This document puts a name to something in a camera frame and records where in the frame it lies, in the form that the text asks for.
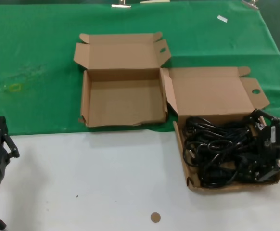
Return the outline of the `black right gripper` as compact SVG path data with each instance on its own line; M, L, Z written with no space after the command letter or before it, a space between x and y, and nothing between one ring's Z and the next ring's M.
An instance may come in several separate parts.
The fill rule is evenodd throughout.
M257 157L247 158L247 183L271 182L280 173L280 118L261 109L254 109L244 122L256 130Z

